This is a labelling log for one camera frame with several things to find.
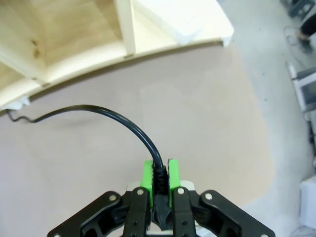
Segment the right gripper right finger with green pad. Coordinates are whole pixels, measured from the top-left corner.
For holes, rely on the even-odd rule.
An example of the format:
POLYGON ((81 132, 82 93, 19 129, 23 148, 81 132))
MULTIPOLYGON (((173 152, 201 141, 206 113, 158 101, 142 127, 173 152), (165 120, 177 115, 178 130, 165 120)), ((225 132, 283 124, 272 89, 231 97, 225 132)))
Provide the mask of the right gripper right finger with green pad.
POLYGON ((168 161, 173 235, 197 237, 196 224, 217 237, 274 237, 270 228, 215 190, 198 194, 181 185, 178 161, 168 161))

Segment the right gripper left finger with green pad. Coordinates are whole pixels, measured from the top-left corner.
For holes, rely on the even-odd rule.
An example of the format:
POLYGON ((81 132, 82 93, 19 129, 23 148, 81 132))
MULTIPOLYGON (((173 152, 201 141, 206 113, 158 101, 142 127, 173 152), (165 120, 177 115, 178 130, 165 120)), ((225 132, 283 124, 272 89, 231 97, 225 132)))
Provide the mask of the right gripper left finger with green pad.
POLYGON ((145 161, 142 182, 120 195, 107 191, 48 232, 48 237, 107 237, 124 227, 124 237, 144 237, 151 221, 153 162, 145 161))

